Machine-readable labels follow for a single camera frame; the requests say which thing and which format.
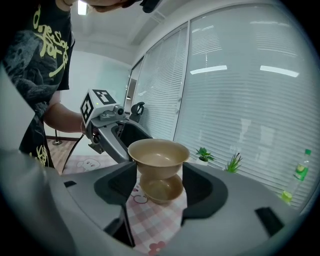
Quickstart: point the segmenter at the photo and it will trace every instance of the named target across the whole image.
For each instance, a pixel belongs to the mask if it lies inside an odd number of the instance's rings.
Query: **small bowl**
[[[141,175],[140,187],[144,194],[158,205],[169,204],[178,198],[184,190],[182,180],[177,174],[166,179],[150,179]]]
[[[138,171],[154,180],[163,180],[177,174],[189,158],[189,150],[176,142],[147,138],[135,141],[128,154],[136,161]]]

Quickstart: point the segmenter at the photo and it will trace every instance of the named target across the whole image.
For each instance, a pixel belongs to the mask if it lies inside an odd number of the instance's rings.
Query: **floor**
[[[54,139],[48,139],[48,147],[50,150],[51,158],[55,169],[61,175],[69,153],[76,141],[62,140],[62,144],[53,145]]]

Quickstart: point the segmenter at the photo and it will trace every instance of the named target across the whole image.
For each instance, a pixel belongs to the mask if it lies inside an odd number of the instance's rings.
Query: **yellow graphic print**
[[[46,162],[48,160],[47,149],[44,146],[36,147],[36,154],[38,155],[35,159],[39,160],[43,166],[46,166]]]
[[[49,73],[49,77],[55,76],[60,70],[65,69],[66,64],[68,63],[68,54],[67,50],[69,46],[67,42],[61,40],[61,33],[55,31],[52,34],[52,29],[48,25],[39,25],[41,13],[41,6],[38,6],[38,10],[34,13],[33,16],[33,28],[41,34],[34,33],[37,37],[41,38],[43,41],[43,47],[40,52],[40,56],[43,57],[45,53],[49,56],[52,56],[54,59],[57,59],[57,54],[62,55],[62,64],[55,71]]]

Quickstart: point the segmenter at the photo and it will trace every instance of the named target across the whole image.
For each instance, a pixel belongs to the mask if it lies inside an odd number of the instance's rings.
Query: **window blinds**
[[[183,91],[187,26],[173,31],[145,55],[134,104],[145,102],[140,124],[158,139],[173,140]]]
[[[191,21],[187,71],[174,140],[205,147],[209,165],[281,194],[305,149],[309,172],[292,199],[304,206],[319,178],[320,74],[295,25],[272,6],[234,7]]]

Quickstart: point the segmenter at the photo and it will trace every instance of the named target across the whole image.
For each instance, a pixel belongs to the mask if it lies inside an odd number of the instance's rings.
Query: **pink checkered cloth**
[[[116,162],[107,154],[104,155],[72,155],[65,165],[63,174],[76,174],[94,169],[115,165]],[[182,168],[178,172],[182,178]],[[187,207],[186,191],[168,205],[158,205],[148,200],[140,188],[140,176],[126,202],[126,210],[132,236],[135,242],[134,249],[149,256],[156,255],[161,248],[180,229],[182,212]]]
[[[178,172],[182,178],[182,169]],[[135,250],[149,256],[159,250],[180,229],[182,212],[187,208],[186,191],[169,205],[158,205],[148,200],[140,187],[140,172],[137,172],[135,187],[126,202]]]

